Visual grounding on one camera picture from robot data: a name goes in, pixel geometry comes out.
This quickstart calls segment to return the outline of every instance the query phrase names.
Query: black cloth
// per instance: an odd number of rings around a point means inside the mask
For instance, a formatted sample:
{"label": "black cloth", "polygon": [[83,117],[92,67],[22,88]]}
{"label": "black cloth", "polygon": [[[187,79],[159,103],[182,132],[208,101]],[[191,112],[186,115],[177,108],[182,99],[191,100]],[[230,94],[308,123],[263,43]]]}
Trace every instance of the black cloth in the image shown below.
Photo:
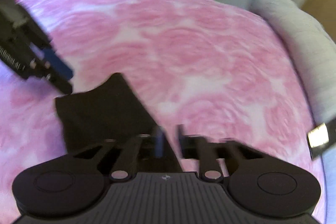
{"label": "black cloth", "polygon": [[69,153],[105,139],[126,142],[157,125],[121,73],[91,91],[56,98],[56,110]]}

